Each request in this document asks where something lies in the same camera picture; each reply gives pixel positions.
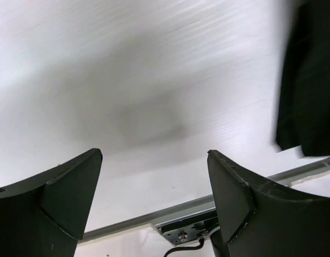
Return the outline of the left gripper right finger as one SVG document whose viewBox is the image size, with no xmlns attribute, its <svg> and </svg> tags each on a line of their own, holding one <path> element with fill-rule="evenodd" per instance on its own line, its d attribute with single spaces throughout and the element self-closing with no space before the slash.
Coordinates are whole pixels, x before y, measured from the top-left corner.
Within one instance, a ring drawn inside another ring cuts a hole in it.
<svg viewBox="0 0 330 257">
<path fill-rule="evenodd" d="M 330 198 L 294 190 L 210 150 L 216 256 L 330 256 Z"/>
</svg>

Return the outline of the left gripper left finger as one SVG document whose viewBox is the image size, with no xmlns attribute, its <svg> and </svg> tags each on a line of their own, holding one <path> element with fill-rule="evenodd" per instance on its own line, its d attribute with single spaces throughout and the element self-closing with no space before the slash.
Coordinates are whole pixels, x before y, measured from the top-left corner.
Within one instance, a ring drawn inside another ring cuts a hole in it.
<svg viewBox="0 0 330 257">
<path fill-rule="evenodd" d="M 74 256 L 103 155 L 97 148 L 0 187 L 0 256 Z"/>
</svg>

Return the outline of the black trousers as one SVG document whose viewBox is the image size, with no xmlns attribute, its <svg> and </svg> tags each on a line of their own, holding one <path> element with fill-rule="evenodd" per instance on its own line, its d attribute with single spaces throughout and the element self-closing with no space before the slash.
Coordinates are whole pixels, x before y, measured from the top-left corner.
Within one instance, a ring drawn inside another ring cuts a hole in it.
<svg viewBox="0 0 330 257">
<path fill-rule="evenodd" d="M 283 60 L 275 142 L 330 156 L 330 1 L 304 1 Z"/>
</svg>

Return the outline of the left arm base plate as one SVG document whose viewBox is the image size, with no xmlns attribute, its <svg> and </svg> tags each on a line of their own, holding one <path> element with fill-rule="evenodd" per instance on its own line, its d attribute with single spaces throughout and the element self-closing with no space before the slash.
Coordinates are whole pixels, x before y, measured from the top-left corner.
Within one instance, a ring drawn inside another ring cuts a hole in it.
<svg viewBox="0 0 330 257">
<path fill-rule="evenodd" d="M 160 235 L 173 245 L 165 256 L 180 251 L 200 250 L 206 240 L 220 231 L 216 210 L 180 217 L 157 225 L 156 228 Z"/>
</svg>

